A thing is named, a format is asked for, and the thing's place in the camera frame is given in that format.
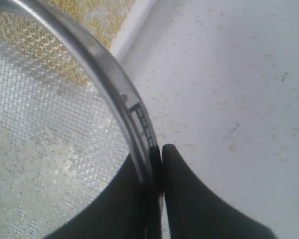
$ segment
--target sieve rim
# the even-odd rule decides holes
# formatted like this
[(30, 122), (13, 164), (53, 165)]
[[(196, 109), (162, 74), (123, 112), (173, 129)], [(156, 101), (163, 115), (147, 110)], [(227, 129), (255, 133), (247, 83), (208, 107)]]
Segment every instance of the sieve rim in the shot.
[[(150, 117), (135, 87), (108, 50), (76, 21), (41, 1), (0, 0), (0, 11), (35, 20), (75, 57), (99, 89), (116, 118), (128, 144), (140, 184), (150, 188), (156, 187), (154, 166), (157, 161), (160, 163), (161, 159)], [(95, 46), (101, 49), (101, 54), (99, 56), (92, 54), (77, 34), (60, 20), (60, 17), (73, 24), (84, 37), (92, 40)], [(102, 59), (119, 72), (116, 79), (111, 77), (109, 71), (102, 68)], [(132, 104), (127, 103), (127, 97), (132, 98)]]

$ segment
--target black rubber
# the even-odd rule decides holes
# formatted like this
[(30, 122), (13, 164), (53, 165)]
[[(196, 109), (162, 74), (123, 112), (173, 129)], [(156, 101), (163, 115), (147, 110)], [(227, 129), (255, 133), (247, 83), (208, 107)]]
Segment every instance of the black rubber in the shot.
[(157, 193), (140, 187), (128, 156), (111, 183), (84, 211), (45, 239), (161, 238)]
[(174, 145), (163, 148), (163, 167), (172, 239), (276, 239), (269, 228), (210, 191)]

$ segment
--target white countertop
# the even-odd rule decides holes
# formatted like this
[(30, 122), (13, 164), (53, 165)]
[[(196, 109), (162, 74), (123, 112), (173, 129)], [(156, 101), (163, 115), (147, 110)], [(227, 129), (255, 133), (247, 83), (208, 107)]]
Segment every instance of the white countertop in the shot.
[(158, 1), (123, 67), (161, 146), (176, 144), (280, 239), (299, 239), (299, 0)]

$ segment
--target metal mesh screen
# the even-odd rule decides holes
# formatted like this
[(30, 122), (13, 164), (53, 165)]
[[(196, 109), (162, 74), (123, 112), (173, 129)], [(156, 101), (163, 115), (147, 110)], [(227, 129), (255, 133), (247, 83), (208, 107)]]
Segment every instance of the metal mesh screen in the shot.
[[(16, 16), (3, 16), (15, 27)], [(22, 22), (26, 28), (0, 34), (0, 239), (37, 239), (62, 225), (98, 196), (128, 154), (73, 57)]]

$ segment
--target white edge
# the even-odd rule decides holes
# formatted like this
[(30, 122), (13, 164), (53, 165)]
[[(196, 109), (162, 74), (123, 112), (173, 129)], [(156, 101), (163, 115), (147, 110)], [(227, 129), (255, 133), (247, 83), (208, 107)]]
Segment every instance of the white edge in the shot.
[(110, 52), (120, 62), (130, 48), (157, 0), (136, 0), (112, 41)]

